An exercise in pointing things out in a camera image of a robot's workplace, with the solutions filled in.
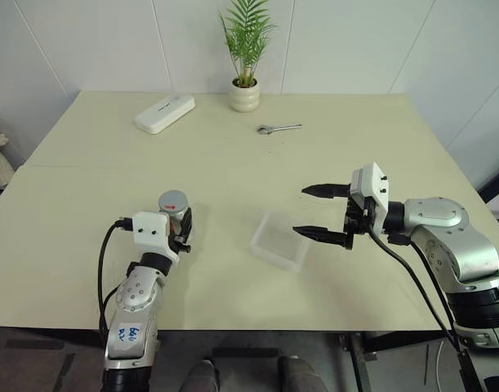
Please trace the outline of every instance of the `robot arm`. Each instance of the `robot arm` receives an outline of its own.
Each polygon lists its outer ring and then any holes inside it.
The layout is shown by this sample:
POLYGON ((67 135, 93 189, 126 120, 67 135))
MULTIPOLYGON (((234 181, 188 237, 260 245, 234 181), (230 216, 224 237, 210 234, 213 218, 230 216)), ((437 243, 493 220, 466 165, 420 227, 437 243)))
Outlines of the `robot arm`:
POLYGON ((499 349, 499 259, 496 248, 469 224, 465 208, 446 198, 389 202, 389 182, 372 163, 350 185, 313 185, 304 193, 348 198, 344 233, 315 226, 294 230, 315 241, 352 249, 354 234, 389 234, 389 242, 418 246, 454 314, 454 330, 468 347, 499 349))
POLYGON ((191 231, 191 210, 183 218, 139 212, 132 218, 135 244, 142 253, 116 295, 117 310, 105 347, 102 392, 148 392, 151 366, 158 348, 157 316, 170 268, 191 231))

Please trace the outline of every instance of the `sticker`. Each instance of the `sticker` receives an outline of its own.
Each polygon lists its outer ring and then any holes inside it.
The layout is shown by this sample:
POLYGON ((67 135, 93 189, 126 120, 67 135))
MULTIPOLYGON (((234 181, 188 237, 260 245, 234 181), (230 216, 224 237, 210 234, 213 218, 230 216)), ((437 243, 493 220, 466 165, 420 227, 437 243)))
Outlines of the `sticker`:
POLYGON ((142 340, 142 323, 120 323, 118 325, 118 340, 122 347, 131 347, 142 340))

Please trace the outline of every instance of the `clear plastic container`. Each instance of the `clear plastic container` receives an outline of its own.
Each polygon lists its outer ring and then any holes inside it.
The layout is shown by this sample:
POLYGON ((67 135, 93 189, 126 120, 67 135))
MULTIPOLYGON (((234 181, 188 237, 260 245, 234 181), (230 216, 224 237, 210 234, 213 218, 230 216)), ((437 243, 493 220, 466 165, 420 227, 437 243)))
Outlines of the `clear plastic container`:
POLYGON ((254 256, 280 268, 298 272, 309 250, 310 240, 295 233, 301 222, 277 211, 267 211, 251 240, 254 256))

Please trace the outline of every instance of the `wall tile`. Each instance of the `wall tile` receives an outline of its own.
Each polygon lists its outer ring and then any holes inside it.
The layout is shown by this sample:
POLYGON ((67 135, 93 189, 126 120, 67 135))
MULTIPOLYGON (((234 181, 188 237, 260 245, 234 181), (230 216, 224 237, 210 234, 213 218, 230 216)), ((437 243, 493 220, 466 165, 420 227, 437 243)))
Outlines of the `wall tile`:
POLYGON ((69 98, 44 60, 13 2, 0 2, 0 131, 3 149, 22 163, 68 108, 69 98))
POLYGON ((296 0, 284 92, 385 94, 432 0, 296 0))
POLYGON ((475 188, 499 172, 499 88, 448 151, 475 188))
POLYGON ((71 96, 170 91, 150 0, 17 0, 71 96))
MULTIPOLYGON (((234 67, 225 46, 218 11, 228 0, 155 0, 158 22, 175 91, 223 92, 229 90, 234 67)), ((256 77, 265 92, 280 92, 289 33, 292 0, 271 0, 273 32, 256 77)))
POLYGON ((499 0, 438 0, 393 92, 448 145, 498 83, 499 0))

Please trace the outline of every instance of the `white flower pot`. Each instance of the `white flower pot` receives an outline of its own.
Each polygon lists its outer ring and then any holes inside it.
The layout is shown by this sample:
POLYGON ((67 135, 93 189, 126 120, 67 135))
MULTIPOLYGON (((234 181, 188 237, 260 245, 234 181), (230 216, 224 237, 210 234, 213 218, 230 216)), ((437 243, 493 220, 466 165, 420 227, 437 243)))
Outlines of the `white flower pot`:
POLYGON ((253 87, 241 88, 235 86, 236 80, 231 83, 229 93, 231 107, 238 112, 251 112, 260 104, 260 85, 255 79, 256 84, 253 87))

